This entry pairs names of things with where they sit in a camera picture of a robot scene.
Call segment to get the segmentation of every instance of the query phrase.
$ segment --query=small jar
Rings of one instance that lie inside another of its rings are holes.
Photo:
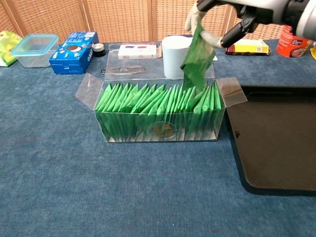
[[[104,45],[102,43],[94,43],[92,45],[93,55],[95,57],[103,57],[105,55]]]

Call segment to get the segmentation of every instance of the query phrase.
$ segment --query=robotic arm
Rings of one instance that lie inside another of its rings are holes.
[[[224,4],[236,9],[241,22],[222,38],[202,32],[201,36],[213,47],[230,47],[247,33],[254,32],[260,23],[286,24],[292,27],[294,35],[316,40],[316,0],[198,0],[189,13],[186,30],[192,29],[194,33],[197,21],[209,9]]]

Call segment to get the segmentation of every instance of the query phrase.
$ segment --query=open box flap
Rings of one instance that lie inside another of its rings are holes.
[[[95,104],[101,90],[103,90],[103,80],[89,73],[84,74],[83,80],[75,94],[75,97],[94,110]]]
[[[237,78],[219,78],[216,82],[226,108],[247,101]]]

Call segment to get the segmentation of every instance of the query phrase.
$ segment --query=blue box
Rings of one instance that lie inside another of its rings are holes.
[[[98,43],[96,32],[72,32],[49,62],[55,74],[84,74],[93,57],[92,44]]]

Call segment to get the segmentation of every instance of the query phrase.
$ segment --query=clear plastic container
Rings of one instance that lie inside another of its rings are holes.
[[[48,67],[49,58],[58,49],[58,36],[53,34],[30,34],[12,50],[20,63],[27,68]]]

